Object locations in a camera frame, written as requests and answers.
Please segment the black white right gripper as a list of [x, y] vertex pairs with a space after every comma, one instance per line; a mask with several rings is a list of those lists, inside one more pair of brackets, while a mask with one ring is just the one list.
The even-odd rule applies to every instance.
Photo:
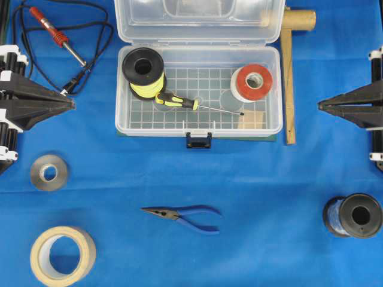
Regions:
[[[382, 129], [381, 106], [346, 106], [368, 103], [382, 103], [382, 53], [381, 49], [369, 53], [371, 80], [373, 83], [340, 94], [318, 103], [318, 109], [328, 114], [341, 117], [362, 129]], [[372, 132], [372, 152], [370, 159], [382, 171], [382, 130]]]

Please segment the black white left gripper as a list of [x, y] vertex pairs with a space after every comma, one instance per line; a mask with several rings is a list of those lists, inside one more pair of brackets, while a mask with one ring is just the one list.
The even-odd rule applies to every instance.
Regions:
[[17, 45], [1, 45], [1, 91], [19, 98], [1, 100], [1, 173], [18, 159], [19, 132], [75, 108], [72, 99], [24, 77], [28, 64]]

